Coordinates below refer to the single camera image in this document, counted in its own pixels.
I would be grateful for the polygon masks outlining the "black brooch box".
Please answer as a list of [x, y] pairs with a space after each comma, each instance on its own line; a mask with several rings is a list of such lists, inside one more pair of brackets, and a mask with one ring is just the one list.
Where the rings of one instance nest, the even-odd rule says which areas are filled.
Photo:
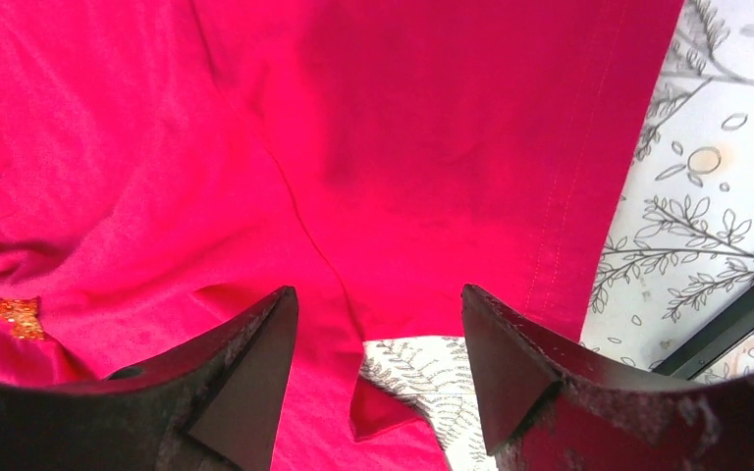
[[654, 367], [653, 371], [663, 376], [695, 380], [752, 335], [754, 286]]

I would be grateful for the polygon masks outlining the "orange glitter brooch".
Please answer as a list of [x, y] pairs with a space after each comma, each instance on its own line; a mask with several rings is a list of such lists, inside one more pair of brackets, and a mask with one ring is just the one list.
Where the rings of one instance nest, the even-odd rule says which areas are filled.
[[44, 340], [45, 332], [38, 319], [39, 300], [0, 298], [0, 319], [10, 325], [19, 340]]

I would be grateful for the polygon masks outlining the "red t-shirt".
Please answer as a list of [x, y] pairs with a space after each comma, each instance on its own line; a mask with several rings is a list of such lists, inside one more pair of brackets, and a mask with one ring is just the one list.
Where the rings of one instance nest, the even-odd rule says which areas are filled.
[[359, 378], [377, 240], [412, 221], [403, 153], [464, 149], [483, 2], [0, 1], [0, 381], [97, 379], [282, 285], [299, 326], [273, 466], [442, 470]]

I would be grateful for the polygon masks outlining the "floral patterned table mat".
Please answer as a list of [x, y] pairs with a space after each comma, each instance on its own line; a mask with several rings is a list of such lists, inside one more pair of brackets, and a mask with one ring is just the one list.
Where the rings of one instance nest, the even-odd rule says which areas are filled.
[[[450, 34], [479, 130], [405, 150], [412, 221], [377, 240], [365, 374], [487, 470], [458, 291], [653, 368], [754, 286], [754, 1], [483, 2]], [[697, 378], [754, 366], [754, 335]]]

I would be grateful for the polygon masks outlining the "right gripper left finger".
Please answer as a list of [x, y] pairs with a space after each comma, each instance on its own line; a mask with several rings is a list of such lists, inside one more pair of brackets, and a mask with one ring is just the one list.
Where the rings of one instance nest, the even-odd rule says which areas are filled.
[[0, 383], [0, 470], [267, 470], [291, 371], [296, 291], [102, 380]]

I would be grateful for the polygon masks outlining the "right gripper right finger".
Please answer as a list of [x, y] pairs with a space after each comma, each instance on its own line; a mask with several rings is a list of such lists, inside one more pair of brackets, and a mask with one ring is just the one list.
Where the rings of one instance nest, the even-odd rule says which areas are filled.
[[501, 470], [754, 470], [754, 373], [712, 385], [617, 362], [468, 285], [462, 321]]

